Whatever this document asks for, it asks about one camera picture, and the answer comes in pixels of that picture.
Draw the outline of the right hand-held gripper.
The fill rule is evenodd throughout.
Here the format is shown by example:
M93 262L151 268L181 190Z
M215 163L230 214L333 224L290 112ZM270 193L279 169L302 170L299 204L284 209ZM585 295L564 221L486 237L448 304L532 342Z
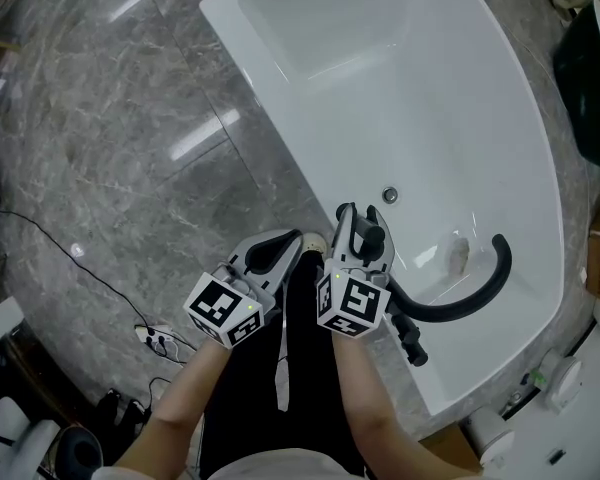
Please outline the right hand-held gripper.
M367 266L351 253L356 206L343 203L336 210L337 227L332 255L325 262L324 275L317 283L317 324L351 338L360 338L378 328L390 301L387 289L395 258L389 226L375 206L367 218L385 233L382 254Z

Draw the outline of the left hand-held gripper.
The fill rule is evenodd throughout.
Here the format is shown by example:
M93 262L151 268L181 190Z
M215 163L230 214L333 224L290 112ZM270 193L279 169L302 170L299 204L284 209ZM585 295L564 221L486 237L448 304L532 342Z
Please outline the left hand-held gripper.
M301 249L298 229L241 241L211 273L203 273L183 304L197 329L227 349L263 329L276 314L276 293Z

